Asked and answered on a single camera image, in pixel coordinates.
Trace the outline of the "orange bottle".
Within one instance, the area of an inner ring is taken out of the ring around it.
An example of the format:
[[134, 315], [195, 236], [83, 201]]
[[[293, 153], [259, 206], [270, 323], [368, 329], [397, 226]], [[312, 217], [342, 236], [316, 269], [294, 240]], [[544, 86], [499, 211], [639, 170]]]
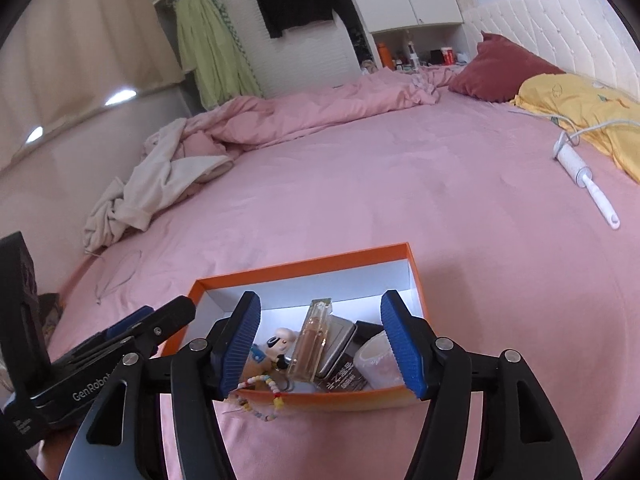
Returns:
[[389, 70], [395, 70], [393, 55], [390, 53], [390, 49], [386, 47], [386, 44], [379, 42], [376, 47], [378, 48], [378, 56], [380, 57], [382, 65]]

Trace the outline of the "beige curtain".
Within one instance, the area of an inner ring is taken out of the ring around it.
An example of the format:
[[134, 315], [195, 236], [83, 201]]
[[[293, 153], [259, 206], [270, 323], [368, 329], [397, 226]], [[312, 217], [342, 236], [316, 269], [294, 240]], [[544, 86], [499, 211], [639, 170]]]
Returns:
[[122, 89], [182, 78], [152, 0], [32, 0], [1, 48], [1, 165], [35, 128], [59, 133]]

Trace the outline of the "white lint roller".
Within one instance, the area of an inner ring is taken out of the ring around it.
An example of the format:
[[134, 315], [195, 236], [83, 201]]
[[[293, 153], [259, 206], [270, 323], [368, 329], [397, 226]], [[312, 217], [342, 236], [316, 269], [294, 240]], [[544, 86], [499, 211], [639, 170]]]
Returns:
[[575, 151], [567, 133], [562, 133], [559, 140], [555, 142], [553, 158], [561, 165], [578, 188], [584, 188], [588, 192], [610, 228], [618, 230], [620, 228], [620, 216], [606, 197], [605, 192], [594, 182], [592, 170]]

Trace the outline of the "pink crumpled duvet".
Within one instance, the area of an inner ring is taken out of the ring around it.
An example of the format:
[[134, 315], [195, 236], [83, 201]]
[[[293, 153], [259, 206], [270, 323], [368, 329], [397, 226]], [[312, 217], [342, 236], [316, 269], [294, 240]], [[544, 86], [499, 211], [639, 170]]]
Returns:
[[143, 155], [150, 156], [163, 140], [169, 158], [226, 155], [268, 148], [322, 129], [363, 118], [408, 110], [439, 101], [439, 89], [460, 72], [457, 66], [422, 67], [416, 73], [388, 68], [360, 76], [351, 84], [263, 99], [237, 96], [191, 118], [181, 118], [149, 136]]

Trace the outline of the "dark brown small packet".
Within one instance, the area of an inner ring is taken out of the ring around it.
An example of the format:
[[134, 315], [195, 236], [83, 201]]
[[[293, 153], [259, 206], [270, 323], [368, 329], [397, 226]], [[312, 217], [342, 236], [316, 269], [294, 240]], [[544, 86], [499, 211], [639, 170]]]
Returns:
[[327, 393], [362, 391], [369, 385], [351, 358], [341, 358], [324, 376], [314, 378], [314, 384]]

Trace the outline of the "orange gradient cardboard box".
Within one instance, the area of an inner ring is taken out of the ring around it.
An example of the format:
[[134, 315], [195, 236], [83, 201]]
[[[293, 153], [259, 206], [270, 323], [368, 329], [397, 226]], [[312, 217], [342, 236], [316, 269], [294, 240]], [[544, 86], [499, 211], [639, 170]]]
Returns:
[[262, 305], [254, 341], [264, 342], [280, 327], [300, 330], [314, 299], [332, 300], [333, 313], [357, 322], [381, 322], [384, 292], [396, 290], [414, 316], [427, 318], [418, 266], [407, 243], [363, 249], [239, 273], [201, 278], [189, 297], [194, 321], [171, 336], [160, 354], [171, 356], [195, 338], [203, 338], [231, 314], [243, 292], [256, 292]]

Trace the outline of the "amber perfume bottle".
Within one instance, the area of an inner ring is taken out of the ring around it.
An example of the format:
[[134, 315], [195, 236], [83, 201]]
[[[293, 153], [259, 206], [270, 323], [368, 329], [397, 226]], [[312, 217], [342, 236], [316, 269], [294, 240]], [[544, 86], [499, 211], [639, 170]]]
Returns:
[[288, 379], [292, 382], [314, 381], [328, 338], [331, 314], [330, 298], [311, 301], [288, 366]]

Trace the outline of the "grey metal tin box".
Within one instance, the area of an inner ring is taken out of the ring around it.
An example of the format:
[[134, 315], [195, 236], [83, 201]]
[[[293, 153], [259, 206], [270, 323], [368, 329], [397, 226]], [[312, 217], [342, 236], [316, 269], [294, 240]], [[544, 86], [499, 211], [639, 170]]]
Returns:
[[316, 371], [317, 379], [323, 379], [329, 374], [356, 333], [356, 324], [346, 320], [346, 318], [331, 315], [329, 321], [326, 343], [324, 344], [318, 370]]

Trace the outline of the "white tape roll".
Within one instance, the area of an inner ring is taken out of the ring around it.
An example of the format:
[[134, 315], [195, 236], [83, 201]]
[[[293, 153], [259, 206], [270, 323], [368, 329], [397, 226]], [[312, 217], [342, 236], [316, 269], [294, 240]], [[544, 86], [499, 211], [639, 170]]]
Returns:
[[374, 390], [405, 385], [385, 332], [369, 339], [356, 352], [354, 364]]

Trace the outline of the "yellow pillow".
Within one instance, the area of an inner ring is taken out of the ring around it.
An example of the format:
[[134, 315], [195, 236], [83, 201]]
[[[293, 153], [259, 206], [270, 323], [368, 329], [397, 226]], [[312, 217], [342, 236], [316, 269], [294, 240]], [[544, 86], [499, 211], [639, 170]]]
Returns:
[[536, 115], [555, 117], [632, 180], [639, 179], [639, 103], [624, 92], [572, 74], [538, 75], [522, 83], [512, 103]]

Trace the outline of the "white dog figure keychain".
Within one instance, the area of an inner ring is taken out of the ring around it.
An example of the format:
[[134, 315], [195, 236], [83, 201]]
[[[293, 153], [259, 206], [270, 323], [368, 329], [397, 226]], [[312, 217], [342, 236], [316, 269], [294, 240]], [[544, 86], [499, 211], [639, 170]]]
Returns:
[[288, 369], [288, 352], [295, 346], [298, 333], [286, 327], [277, 328], [265, 343], [265, 355], [277, 370]]

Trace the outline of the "beige crumpled garment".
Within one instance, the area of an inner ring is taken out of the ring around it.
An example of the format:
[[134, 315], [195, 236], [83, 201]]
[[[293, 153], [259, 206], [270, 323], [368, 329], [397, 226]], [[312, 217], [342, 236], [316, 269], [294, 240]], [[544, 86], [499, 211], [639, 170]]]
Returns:
[[187, 134], [179, 118], [149, 136], [127, 181], [114, 179], [82, 230], [85, 252], [117, 243], [128, 230], [145, 231], [155, 216], [197, 193], [233, 166], [226, 149], [204, 133]]

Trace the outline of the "white spray bottle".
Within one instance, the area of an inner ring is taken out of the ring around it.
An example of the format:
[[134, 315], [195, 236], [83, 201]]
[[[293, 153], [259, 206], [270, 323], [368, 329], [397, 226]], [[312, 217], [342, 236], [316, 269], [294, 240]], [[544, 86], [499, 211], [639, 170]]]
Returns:
[[421, 62], [420, 62], [419, 55], [416, 53], [416, 48], [414, 47], [414, 44], [412, 41], [407, 42], [407, 49], [409, 52], [409, 58], [413, 66], [413, 69], [417, 72], [418, 70], [420, 70]]

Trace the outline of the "dark red pillow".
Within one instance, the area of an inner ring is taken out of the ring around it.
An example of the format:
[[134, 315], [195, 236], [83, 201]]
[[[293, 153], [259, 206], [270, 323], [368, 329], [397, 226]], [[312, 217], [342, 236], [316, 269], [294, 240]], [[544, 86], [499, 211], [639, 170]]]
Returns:
[[521, 85], [538, 75], [561, 75], [564, 70], [519, 44], [491, 32], [482, 32], [477, 56], [449, 81], [452, 92], [486, 102], [504, 103], [518, 94]]

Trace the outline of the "red cup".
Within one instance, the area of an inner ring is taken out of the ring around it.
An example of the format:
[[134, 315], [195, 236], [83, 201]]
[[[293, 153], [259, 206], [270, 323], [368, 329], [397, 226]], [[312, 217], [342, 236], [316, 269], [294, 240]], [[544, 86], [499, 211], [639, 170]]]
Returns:
[[454, 54], [453, 48], [442, 47], [440, 52], [442, 52], [442, 62], [444, 62], [445, 65], [456, 64], [456, 55]]

